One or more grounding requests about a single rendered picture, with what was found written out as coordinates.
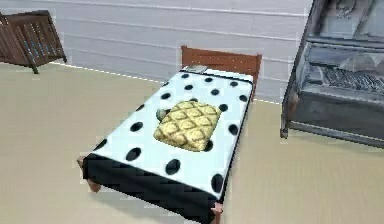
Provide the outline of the grey metal shelf unit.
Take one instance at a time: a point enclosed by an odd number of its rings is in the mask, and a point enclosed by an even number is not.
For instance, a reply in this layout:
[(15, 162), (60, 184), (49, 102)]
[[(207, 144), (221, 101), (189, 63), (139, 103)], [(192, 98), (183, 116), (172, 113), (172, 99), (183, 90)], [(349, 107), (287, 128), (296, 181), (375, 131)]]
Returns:
[(323, 68), (384, 79), (384, 0), (313, 0), (280, 126), (384, 149), (384, 93), (329, 86)]

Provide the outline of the white black-dotted bed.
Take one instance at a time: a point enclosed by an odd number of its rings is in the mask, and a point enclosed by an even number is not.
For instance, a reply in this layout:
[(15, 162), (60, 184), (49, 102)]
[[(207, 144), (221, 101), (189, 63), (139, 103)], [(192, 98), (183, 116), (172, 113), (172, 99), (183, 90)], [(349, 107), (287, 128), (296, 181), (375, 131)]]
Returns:
[[(261, 55), (183, 46), (182, 67), (88, 155), (78, 158), (94, 192), (108, 187), (200, 224), (220, 224), (232, 161), (253, 101)], [(200, 73), (183, 70), (204, 65)], [(204, 151), (156, 140), (158, 109), (198, 101), (222, 113)]]

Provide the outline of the dark grey keyboard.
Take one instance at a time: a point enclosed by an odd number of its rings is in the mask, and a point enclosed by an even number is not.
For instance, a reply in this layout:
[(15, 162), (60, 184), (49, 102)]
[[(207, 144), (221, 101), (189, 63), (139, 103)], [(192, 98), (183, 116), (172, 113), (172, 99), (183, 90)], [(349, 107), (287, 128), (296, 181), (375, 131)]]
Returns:
[(384, 93), (383, 78), (334, 68), (323, 68), (322, 72), (329, 86)]

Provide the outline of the dark brown slatted furniture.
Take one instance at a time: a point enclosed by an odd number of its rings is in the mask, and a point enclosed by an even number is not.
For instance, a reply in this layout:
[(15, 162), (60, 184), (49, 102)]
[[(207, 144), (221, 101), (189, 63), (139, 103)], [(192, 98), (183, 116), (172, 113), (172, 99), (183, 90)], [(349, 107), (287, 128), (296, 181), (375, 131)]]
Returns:
[(0, 12), (0, 62), (28, 67), (38, 74), (39, 66), (58, 59), (67, 62), (48, 10)]

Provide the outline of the grey flat book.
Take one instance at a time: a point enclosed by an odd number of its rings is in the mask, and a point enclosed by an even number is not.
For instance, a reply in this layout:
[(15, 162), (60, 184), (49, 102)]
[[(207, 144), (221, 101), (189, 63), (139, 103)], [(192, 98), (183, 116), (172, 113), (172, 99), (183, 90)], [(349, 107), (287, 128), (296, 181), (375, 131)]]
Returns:
[(183, 68), (184, 71), (190, 73), (204, 73), (208, 69), (207, 66), (204, 65), (190, 65)]

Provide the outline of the yellow quilted pillow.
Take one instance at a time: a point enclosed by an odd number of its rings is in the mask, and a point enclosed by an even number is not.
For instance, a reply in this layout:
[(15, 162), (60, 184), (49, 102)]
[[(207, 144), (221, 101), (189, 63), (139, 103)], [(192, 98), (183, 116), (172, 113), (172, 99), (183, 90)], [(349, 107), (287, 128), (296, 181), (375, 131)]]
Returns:
[(180, 101), (154, 130), (153, 137), (167, 145), (192, 152), (204, 151), (218, 124), (222, 111), (198, 101)]

